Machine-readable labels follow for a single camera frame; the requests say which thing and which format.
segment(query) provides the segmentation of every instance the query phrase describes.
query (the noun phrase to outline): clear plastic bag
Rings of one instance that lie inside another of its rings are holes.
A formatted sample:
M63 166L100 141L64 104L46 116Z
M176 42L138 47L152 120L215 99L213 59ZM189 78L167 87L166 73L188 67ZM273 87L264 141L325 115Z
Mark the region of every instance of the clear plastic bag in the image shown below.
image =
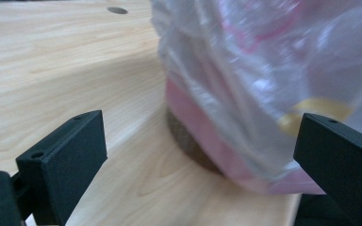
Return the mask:
M322 193L293 160L296 135L304 112L362 133L362 0L152 6L169 107L222 172L260 193Z

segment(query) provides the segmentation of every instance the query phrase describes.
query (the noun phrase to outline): screw hole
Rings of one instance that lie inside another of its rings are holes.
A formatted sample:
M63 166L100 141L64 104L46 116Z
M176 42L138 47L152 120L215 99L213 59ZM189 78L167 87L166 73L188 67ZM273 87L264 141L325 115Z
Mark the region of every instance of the screw hole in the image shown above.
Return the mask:
M127 14L128 13L128 11L125 10L124 8L107 8L107 10L109 12L113 12L116 14Z
M31 155L31 158L39 158L39 157L41 157L41 156L43 156L43 153L33 153L33 154Z

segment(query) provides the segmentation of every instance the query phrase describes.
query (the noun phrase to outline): wooden table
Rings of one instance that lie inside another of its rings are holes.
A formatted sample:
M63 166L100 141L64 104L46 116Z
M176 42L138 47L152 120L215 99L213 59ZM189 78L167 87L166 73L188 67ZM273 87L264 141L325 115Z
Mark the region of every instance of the wooden table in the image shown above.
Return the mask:
M148 1L0 2L0 170L102 109L108 160L67 225L291 225L298 195L243 190L173 142L150 18Z

